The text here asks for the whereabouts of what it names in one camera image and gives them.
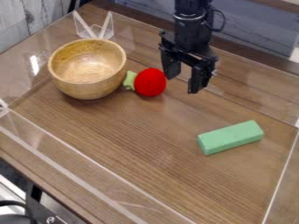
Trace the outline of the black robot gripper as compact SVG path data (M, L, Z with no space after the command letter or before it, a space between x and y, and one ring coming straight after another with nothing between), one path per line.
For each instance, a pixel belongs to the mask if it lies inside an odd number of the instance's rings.
M211 50L211 28L207 26L207 12L182 14L175 12L174 32L160 31L163 72L171 80L182 72L182 63L191 67L188 93L198 94L209 86L218 56Z

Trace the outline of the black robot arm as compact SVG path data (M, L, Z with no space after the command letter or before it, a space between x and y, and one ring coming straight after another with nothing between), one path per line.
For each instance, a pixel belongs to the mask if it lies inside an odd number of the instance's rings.
M215 73L218 54L211 49L214 32L222 32L227 23L225 13L213 0L175 0L174 32L160 30L163 72L171 80L182 73L182 64L191 68L188 93L198 94Z

